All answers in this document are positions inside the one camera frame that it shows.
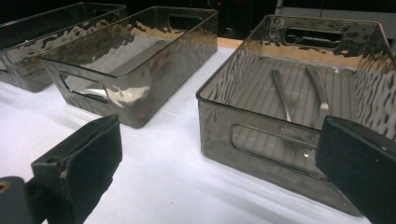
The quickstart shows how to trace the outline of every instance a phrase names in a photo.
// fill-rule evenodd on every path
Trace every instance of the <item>translucent bin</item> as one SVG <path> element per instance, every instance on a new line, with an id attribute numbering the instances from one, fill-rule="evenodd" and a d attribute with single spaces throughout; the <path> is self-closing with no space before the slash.
<path id="1" fill-rule="evenodd" d="M 321 124 L 395 140 L 395 64 L 379 23 L 268 16 L 197 92 L 202 151 L 358 216 L 315 165 Z"/>
<path id="2" fill-rule="evenodd" d="M 217 15 L 151 7 L 40 59 L 67 103 L 141 128 L 216 52 Z"/>
<path id="3" fill-rule="evenodd" d="M 41 91 L 52 80 L 37 56 L 127 16 L 126 6 L 77 3 L 0 25 L 0 81 Z"/>

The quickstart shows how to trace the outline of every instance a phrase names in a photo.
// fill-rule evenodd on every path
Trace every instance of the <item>metal utensil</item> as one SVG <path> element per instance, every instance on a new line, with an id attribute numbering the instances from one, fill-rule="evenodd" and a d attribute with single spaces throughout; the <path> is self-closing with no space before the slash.
<path id="1" fill-rule="evenodd" d="M 280 100 L 282 101 L 283 107 L 285 108 L 286 111 L 286 120 L 291 122 L 291 115 L 290 115 L 290 110 L 289 110 L 289 101 L 286 98 L 285 95 L 285 89 L 283 88 L 283 81 L 282 81 L 282 76 L 279 73 L 279 70 L 272 70 L 271 76 L 273 78 L 273 81 L 275 83 L 276 91 L 277 94 L 280 96 Z"/>
<path id="2" fill-rule="evenodd" d="M 330 106 L 327 100 L 326 90 L 324 88 L 322 76 L 317 67 L 308 65 L 305 67 L 305 72 L 311 77 L 317 90 L 320 109 L 318 117 L 313 121 L 314 128 L 321 130 L 324 118 L 330 115 Z"/>
<path id="3" fill-rule="evenodd" d="M 290 115 L 290 109 L 289 109 L 289 101 L 285 95 L 285 89 L 283 87 L 282 76 L 280 75 L 280 72 L 276 69 L 272 70 L 271 76 L 275 83 L 276 91 L 277 91 L 278 95 L 280 96 L 280 100 L 282 101 L 282 104 L 285 108 L 286 120 L 288 122 L 292 122 L 291 115 Z M 308 153 L 307 153 L 308 149 L 315 150 L 314 147 L 307 145 L 306 144 L 307 141 L 300 134 L 295 133 L 294 130 L 281 129 L 280 133 L 282 135 L 282 139 L 284 139 L 287 142 L 292 143 L 292 145 L 295 146 L 297 149 L 305 151 L 305 156 L 308 155 Z"/>

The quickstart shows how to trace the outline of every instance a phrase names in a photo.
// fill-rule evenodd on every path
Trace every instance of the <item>plastic storage bin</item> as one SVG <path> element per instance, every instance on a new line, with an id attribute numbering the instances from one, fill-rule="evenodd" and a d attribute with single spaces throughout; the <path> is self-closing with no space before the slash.
<path id="1" fill-rule="evenodd" d="M 126 16 L 126 6 L 77 3 L 0 25 L 0 81 L 41 91 L 52 80 L 39 54 Z"/>
<path id="2" fill-rule="evenodd" d="M 378 23 L 268 16 L 197 92 L 202 151 L 358 216 L 315 165 L 320 126 L 333 115 L 395 140 L 395 71 Z"/>
<path id="3" fill-rule="evenodd" d="M 217 14 L 151 7 L 40 59 L 67 103 L 140 128 L 216 52 Z"/>

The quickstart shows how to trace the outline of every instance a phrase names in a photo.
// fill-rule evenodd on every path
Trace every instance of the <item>white tabletop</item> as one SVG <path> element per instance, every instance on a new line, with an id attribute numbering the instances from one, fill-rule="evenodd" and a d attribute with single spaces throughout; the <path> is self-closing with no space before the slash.
<path id="1" fill-rule="evenodd" d="M 142 129 L 120 126 L 123 160 L 86 223 L 370 223 L 201 153 L 195 93 L 232 52 L 219 48 Z M 54 85 L 0 82 L 0 176 L 28 181 L 32 161 L 98 118 Z"/>

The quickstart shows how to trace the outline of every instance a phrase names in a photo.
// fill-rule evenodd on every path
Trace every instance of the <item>bin handle cutout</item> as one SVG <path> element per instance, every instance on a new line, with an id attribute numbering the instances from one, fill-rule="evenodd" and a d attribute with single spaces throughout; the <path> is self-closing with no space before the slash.
<path id="1" fill-rule="evenodd" d="M 342 34 L 338 30 L 290 27 L 285 33 L 285 42 L 291 45 L 335 49 L 341 42 Z"/>
<path id="2" fill-rule="evenodd" d="M 97 81 L 66 72 L 60 72 L 60 78 L 64 87 L 70 92 L 104 104 L 108 103 L 106 91 Z"/>
<path id="3" fill-rule="evenodd" d="M 184 15 L 169 15 L 169 26 L 173 30 L 188 31 L 202 22 L 201 18 Z"/>
<path id="4" fill-rule="evenodd" d="M 271 159 L 271 158 L 267 158 L 267 157 L 265 157 L 263 155 L 257 154 L 256 152 L 254 152 L 254 150 L 252 150 L 252 148 L 248 148 L 248 147 L 242 146 L 241 144 L 238 144 L 237 140 L 236 140 L 236 138 L 238 138 L 238 137 L 237 137 L 237 135 L 233 134 L 237 130 L 239 132 L 242 132 L 242 130 L 245 130 L 245 131 L 248 131 L 248 132 L 251 132 L 251 133 L 264 133 L 264 134 L 269 134 L 269 135 L 272 135 L 272 136 L 275 136 L 275 137 L 278 137 L 278 138 L 282 139 L 282 136 L 274 134 L 274 133 L 271 133 L 271 132 L 266 132 L 264 130 L 260 130 L 260 129 L 253 128 L 253 127 L 249 127 L 249 126 L 244 125 L 244 124 L 234 124 L 231 127 L 231 131 L 230 131 L 230 143 L 233 146 L 233 148 L 235 148 L 236 150 L 239 150 L 239 151 L 241 151 L 243 153 L 246 153 L 246 154 L 248 154 L 250 156 L 254 156 L 254 157 L 259 158 L 261 160 L 269 161 L 269 162 L 271 162 L 273 164 L 276 164 L 276 165 L 279 165 L 281 167 L 284 167 L 284 168 L 287 168 L 289 170 L 292 170 L 293 172 L 297 172 L 297 173 L 302 174 L 302 175 L 307 175 L 307 176 L 310 176 L 312 178 L 318 179 L 320 181 L 329 181 L 329 179 L 327 177 L 323 176 L 323 175 L 317 175 L 317 174 L 314 174 L 314 173 L 310 173 L 310 172 L 307 172 L 307 171 L 302 170 L 300 168 L 284 164 L 282 162 L 276 161 L 276 160 Z"/>
<path id="5" fill-rule="evenodd" d="M 107 12 L 110 12 L 111 10 L 105 10 L 105 9 L 94 9 L 93 13 L 95 14 L 96 17 L 102 16 L 106 14 Z"/>

